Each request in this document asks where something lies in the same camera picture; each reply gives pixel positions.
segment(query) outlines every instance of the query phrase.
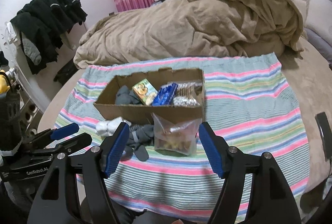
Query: striped blanket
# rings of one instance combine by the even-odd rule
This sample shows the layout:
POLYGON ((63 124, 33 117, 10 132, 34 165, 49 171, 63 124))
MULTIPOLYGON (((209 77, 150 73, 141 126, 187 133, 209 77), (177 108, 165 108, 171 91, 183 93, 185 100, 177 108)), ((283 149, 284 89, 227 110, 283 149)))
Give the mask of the striped blanket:
MULTIPOLYGON (((229 145, 245 153, 273 154, 298 200, 309 176, 309 148, 295 93, 281 73, 274 54, 253 58, 177 58, 115 65, 92 65, 69 95, 56 127, 75 122, 80 133, 101 143, 95 126, 104 120, 94 108, 106 84, 115 75, 136 71, 200 68, 206 89, 205 120, 229 145)), ((135 156, 119 164, 107 180, 110 197, 136 211, 144 209, 191 221, 207 221, 223 180, 215 175, 198 139, 197 155, 166 156, 147 148, 149 160, 135 156)), ((251 187, 246 176, 237 221, 245 217, 251 187)))

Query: yellow plush toy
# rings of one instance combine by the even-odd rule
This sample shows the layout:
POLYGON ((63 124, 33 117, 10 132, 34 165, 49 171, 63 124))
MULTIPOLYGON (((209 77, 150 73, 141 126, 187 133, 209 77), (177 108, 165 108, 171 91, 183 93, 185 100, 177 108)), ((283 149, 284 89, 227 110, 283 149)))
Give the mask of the yellow plush toy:
POLYGON ((10 87, 7 85, 7 81, 4 75, 0 75, 0 94, 7 92, 9 88, 10 87))

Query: blue gripper pad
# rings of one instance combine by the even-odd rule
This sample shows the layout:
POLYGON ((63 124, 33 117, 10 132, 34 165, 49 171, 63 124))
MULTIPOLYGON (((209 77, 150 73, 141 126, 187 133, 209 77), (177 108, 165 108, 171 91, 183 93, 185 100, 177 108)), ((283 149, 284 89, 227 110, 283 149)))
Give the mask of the blue gripper pad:
POLYGON ((69 135, 73 135, 79 131, 79 126, 76 123, 72 123, 70 125, 64 126, 62 128, 58 128, 53 131, 50 138, 52 140, 60 140, 65 137, 68 137, 69 135))
POLYGON ((206 122, 200 124, 198 132, 200 134, 200 141, 203 145, 204 151, 207 155, 213 172, 217 174, 220 178, 222 178, 224 175, 224 170, 222 168, 221 155, 218 152, 218 149, 216 148, 213 139, 211 138, 212 135, 215 136, 215 133, 212 131, 211 127, 206 122))
POLYGON ((117 166, 119 164, 122 153, 126 147, 127 141, 129 139, 129 126, 126 123, 121 123, 113 136, 107 138, 113 138, 116 136, 113 146, 111 147, 109 153, 106 156, 105 171, 103 171, 106 178, 110 177, 111 174, 115 173, 117 166))

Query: person's leg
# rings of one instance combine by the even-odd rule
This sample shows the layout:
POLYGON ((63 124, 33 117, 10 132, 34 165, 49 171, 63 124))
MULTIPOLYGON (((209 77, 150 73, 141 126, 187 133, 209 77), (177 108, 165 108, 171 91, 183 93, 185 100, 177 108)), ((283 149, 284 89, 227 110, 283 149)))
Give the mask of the person's leg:
MULTIPOLYGON (((122 205, 116 203, 115 201, 111 200, 114 211, 117 214, 117 218, 119 219, 121 224, 132 224, 134 222, 134 219, 140 215, 142 215, 144 212, 135 212, 133 210, 127 209, 123 207, 122 205)), ((87 199, 84 198, 84 200, 81 203, 81 211, 82 211, 82 218, 84 221, 87 221, 88 223, 92 222, 89 206, 87 199)))

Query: blue package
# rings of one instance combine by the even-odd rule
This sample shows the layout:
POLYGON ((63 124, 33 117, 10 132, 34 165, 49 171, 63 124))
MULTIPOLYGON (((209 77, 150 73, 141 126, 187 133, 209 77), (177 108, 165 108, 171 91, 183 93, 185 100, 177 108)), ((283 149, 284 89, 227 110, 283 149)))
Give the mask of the blue package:
POLYGON ((169 105, 173 100, 177 88, 178 85, 174 82, 162 85, 157 96, 153 100, 152 106, 169 105))

